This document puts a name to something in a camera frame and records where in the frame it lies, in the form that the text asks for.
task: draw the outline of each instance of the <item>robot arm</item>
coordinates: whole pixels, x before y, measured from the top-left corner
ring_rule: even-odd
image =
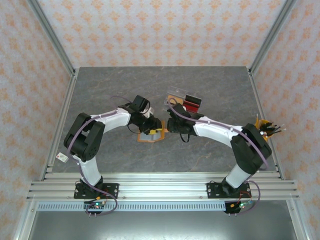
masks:
[[[171,116],[167,124],[169,132],[210,138],[232,148],[236,159],[236,165],[220,185],[221,191],[230,198],[240,191],[240,187],[243,182],[251,175],[255,174],[263,164],[261,157],[255,149],[234,130],[243,132],[247,137],[249,137],[265,158],[268,158],[272,153],[263,136],[256,127],[250,123],[246,126],[232,126],[223,123],[224,126],[229,127],[229,129],[226,129],[220,125],[212,124],[212,122],[216,122],[218,124],[219,122],[211,120],[202,114],[192,114],[187,112],[179,103],[175,104],[173,109],[182,116],[197,121],[182,118],[169,109],[168,113]]]
[[[153,116],[150,102],[137,95],[133,102],[119,106],[114,114],[113,111],[101,115],[80,113],[64,139],[63,145],[66,148],[70,146],[78,130],[92,118],[96,119],[89,123],[76,138],[71,146],[71,154],[78,160],[81,171],[88,183],[101,189],[103,178],[98,171],[96,154],[99,151],[103,134],[112,129],[130,124],[138,126],[140,132],[148,134],[151,130],[161,129],[162,123]],[[86,186],[87,184],[83,179],[81,179],[81,184],[88,191],[93,191],[89,186]]]

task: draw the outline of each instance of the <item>gray marble table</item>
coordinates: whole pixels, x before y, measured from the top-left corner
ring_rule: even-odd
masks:
[[[167,122],[164,100],[169,86],[201,95],[199,112],[226,124],[254,123],[259,112],[245,67],[81,67],[58,152],[66,152],[63,140],[77,115],[111,111],[111,95],[130,100],[141,95],[151,102],[154,115]],[[125,103],[114,101],[117,106]],[[178,134],[166,133],[162,141],[142,143],[127,127],[106,133],[96,158],[102,173],[228,172],[236,163],[231,148],[208,138],[191,136],[184,143]],[[273,171],[272,157],[268,162]],[[72,161],[54,162],[53,172],[77,171]]]

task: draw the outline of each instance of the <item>floral wallpaper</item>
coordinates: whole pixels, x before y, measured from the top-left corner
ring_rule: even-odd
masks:
[[[320,239],[320,1],[297,0],[254,76],[287,179],[298,180],[314,239]]]
[[[0,239],[13,239],[70,79],[26,0],[0,1]]]
[[[250,66],[285,0],[39,0],[73,66]]]

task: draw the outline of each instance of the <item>metal floor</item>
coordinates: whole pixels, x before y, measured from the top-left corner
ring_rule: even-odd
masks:
[[[262,201],[250,213],[222,211],[38,212],[29,240],[296,240],[285,201]]]
[[[81,67],[63,127],[58,152],[65,153],[63,140],[79,113],[101,114],[113,108],[111,95],[133,100],[141,95],[151,102],[154,115],[167,122],[164,106],[169,86],[202,96],[199,112],[213,120],[244,126],[254,123],[258,105],[245,67]],[[125,103],[115,99],[116,105]],[[102,173],[228,172],[235,165],[231,148],[204,137],[166,133],[155,143],[137,142],[126,127],[107,132],[96,156]],[[275,170],[272,157],[270,171]],[[53,172],[78,172],[72,161],[55,160]]]

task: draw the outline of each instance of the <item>white label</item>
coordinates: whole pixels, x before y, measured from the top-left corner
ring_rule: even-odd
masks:
[[[61,162],[66,163],[68,161],[68,157],[64,155],[63,153],[59,152],[59,154],[56,156],[57,159],[59,159]]]

